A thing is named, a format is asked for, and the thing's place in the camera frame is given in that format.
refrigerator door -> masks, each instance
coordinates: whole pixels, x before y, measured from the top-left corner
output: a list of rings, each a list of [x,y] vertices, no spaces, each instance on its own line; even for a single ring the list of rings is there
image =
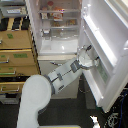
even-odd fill
[[[84,70],[98,107],[109,111],[128,82],[128,27],[105,0],[83,0],[78,54],[81,47],[98,67]]]

floor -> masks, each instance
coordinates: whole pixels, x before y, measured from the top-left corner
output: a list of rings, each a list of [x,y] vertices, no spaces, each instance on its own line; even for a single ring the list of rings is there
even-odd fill
[[[86,96],[81,91],[78,91],[77,99],[51,100],[44,113],[38,116],[38,122],[40,126],[79,125],[81,128],[93,128],[90,116],[97,116],[103,128],[106,119],[101,110],[87,109],[86,103]],[[0,103],[0,128],[16,128],[19,106]]]

